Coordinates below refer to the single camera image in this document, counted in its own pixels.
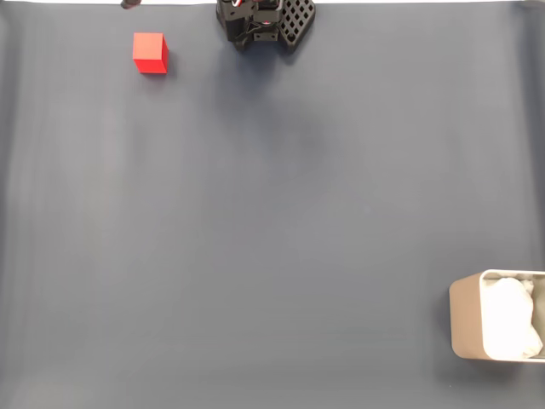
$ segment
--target perforated black part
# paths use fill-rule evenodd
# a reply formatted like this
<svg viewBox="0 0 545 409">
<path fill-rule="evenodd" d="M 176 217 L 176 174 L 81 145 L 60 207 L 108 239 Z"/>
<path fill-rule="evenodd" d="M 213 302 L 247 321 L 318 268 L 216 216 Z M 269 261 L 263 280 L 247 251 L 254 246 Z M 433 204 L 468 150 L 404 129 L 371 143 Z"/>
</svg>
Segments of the perforated black part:
<svg viewBox="0 0 545 409">
<path fill-rule="evenodd" d="M 316 15 L 312 0 L 284 0 L 282 18 L 278 23 L 280 41 L 288 50 L 295 49 Z"/>
</svg>

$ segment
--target table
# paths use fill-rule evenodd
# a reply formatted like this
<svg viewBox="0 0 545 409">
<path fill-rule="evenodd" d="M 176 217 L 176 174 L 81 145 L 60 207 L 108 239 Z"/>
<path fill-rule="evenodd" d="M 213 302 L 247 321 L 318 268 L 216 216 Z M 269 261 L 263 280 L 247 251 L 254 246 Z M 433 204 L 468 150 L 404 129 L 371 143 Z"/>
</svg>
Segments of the table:
<svg viewBox="0 0 545 409">
<path fill-rule="evenodd" d="M 0 19 L 1 408 L 542 408 L 448 307 L 545 268 L 527 10 L 320 5 L 292 56 L 213 5 Z"/>
</svg>

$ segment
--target robotic arm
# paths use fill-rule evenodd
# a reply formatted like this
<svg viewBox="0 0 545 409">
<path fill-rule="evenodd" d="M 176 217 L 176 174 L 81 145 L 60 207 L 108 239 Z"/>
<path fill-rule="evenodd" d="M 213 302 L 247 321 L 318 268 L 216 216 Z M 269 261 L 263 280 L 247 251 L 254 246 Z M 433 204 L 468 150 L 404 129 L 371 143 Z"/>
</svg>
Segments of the robotic arm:
<svg viewBox="0 0 545 409">
<path fill-rule="evenodd" d="M 141 0 L 123 0 L 131 9 Z M 316 16 L 313 0 L 217 0 L 216 17 L 239 51 L 254 41 L 278 41 L 295 51 Z"/>
</svg>

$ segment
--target white tissue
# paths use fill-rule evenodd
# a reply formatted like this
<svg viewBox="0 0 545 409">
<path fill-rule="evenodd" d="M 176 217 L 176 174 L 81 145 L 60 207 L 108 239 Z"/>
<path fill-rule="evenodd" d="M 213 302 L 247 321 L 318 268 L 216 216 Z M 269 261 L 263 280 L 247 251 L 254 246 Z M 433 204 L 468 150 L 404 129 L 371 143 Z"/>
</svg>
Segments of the white tissue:
<svg viewBox="0 0 545 409">
<path fill-rule="evenodd" d="M 491 358 L 520 360 L 542 350 L 542 340 L 531 324 L 533 290 L 531 280 L 484 280 L 481 291 L 483 342 Z"/>
</svg>

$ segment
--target red cube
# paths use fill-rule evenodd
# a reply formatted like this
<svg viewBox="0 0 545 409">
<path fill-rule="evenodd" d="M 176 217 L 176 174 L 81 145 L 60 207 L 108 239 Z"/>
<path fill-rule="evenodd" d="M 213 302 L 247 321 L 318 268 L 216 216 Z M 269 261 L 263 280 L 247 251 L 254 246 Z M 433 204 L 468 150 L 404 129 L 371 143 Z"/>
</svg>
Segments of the red cube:
<svg viewBox="0 0 545 409">
<path fill-rule="evenodd" d="M 136 32 L 133 60 L 143 74 L 166 74 L 169 68 L 169 49 L 161 32 Z"/>
</svg>

